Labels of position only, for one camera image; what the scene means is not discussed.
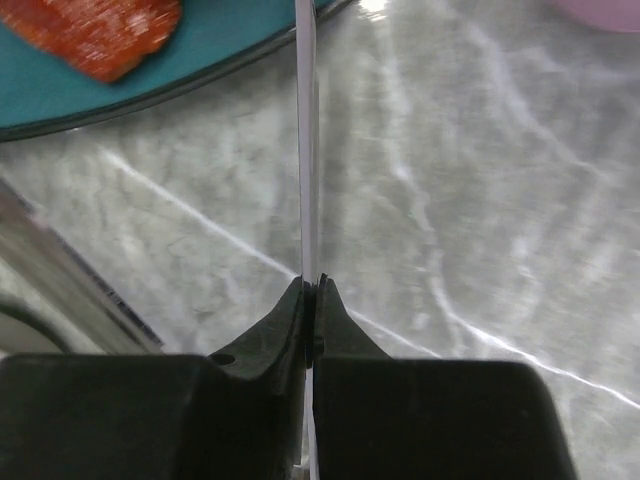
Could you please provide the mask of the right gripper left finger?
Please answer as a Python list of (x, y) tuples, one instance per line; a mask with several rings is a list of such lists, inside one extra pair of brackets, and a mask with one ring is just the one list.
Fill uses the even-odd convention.
[(1, 363), (5, 479), (289, 479), (300, 460), (306, 285), (208, 355)]

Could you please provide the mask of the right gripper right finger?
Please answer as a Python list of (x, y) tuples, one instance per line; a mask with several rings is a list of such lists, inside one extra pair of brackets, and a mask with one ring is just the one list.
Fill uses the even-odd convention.
[(394, 358), (322, 277), (313, 332), (322, 479), (573, 479), (551, 394), (525, 363)]

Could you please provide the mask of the metal serving tongs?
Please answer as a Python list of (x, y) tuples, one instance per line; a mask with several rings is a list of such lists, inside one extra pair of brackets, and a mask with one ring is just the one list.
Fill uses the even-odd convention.
[(318, 273), (318, 93), (316, 78), (316, 15), (312, 1), (295, 3), (297, 116), (300, 185), (301, 274), (304, 289), (305, 421), (308, 469), (318, 479), (319, 465), (313, 414), (313, 324)]

